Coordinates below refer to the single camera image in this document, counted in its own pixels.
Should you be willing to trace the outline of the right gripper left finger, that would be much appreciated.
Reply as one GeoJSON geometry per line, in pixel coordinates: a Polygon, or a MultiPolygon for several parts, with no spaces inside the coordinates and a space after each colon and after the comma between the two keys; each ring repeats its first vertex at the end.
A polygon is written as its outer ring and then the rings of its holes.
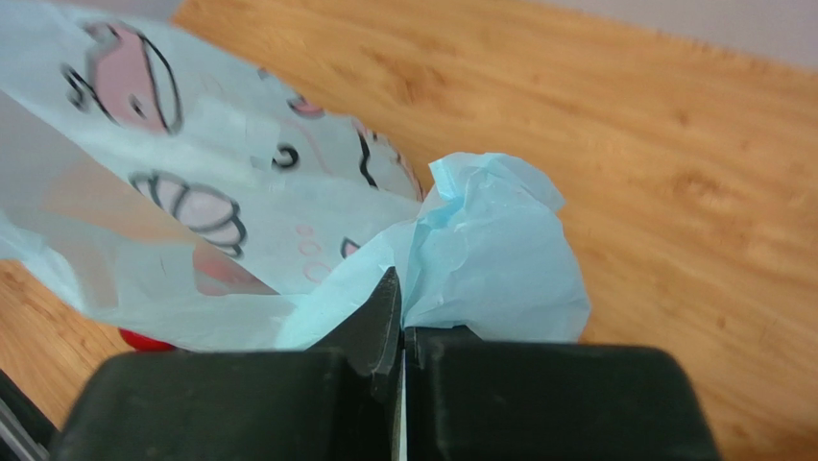
{"type": "Polygon", "coordinates": [[[301,352],[129,352],[107,360],[54,460],[395,460],[400,287],[301,352]]]}

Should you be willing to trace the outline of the light blue plastic bag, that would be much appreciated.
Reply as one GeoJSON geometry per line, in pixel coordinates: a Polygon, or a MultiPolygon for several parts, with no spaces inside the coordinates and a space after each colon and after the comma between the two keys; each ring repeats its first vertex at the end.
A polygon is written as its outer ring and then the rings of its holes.
{"type": "Polygon", "coordinates": [[[382,134],[123,7],[1,5],[1,256],[99,322],[193,351],[307,348],[395,269],[408,328],[572,342],[589,297],[526,161],[423,193],[382,134]]]}

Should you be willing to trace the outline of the red apple right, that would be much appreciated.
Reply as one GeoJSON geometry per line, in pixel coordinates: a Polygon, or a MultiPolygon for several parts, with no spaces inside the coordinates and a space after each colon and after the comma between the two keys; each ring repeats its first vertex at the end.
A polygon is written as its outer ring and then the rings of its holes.
{"type": "Polygon", "coordinates": [[[171,352],[176,349],[173,345],[126,329],[119,328],[118,333],[128,346],[138,352],[171,352]]]}

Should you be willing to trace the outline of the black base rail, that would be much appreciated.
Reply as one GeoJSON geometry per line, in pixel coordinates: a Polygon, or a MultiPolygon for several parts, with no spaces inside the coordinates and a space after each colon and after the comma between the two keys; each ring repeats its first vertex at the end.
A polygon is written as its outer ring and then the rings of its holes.
{"type": "Polygon", "coordinates": [[[48,460],[57,434],[49,418],[1,372],[1,459],[48,460]]]}

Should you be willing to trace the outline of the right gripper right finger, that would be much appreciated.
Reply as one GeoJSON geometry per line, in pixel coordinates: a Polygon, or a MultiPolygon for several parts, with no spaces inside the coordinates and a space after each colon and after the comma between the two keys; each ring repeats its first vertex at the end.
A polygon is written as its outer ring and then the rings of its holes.
{"type": "Polygon", "coordinates": [[[717,460],[691,382],[667,352],[405,333],[412,460],[717,460]]]}

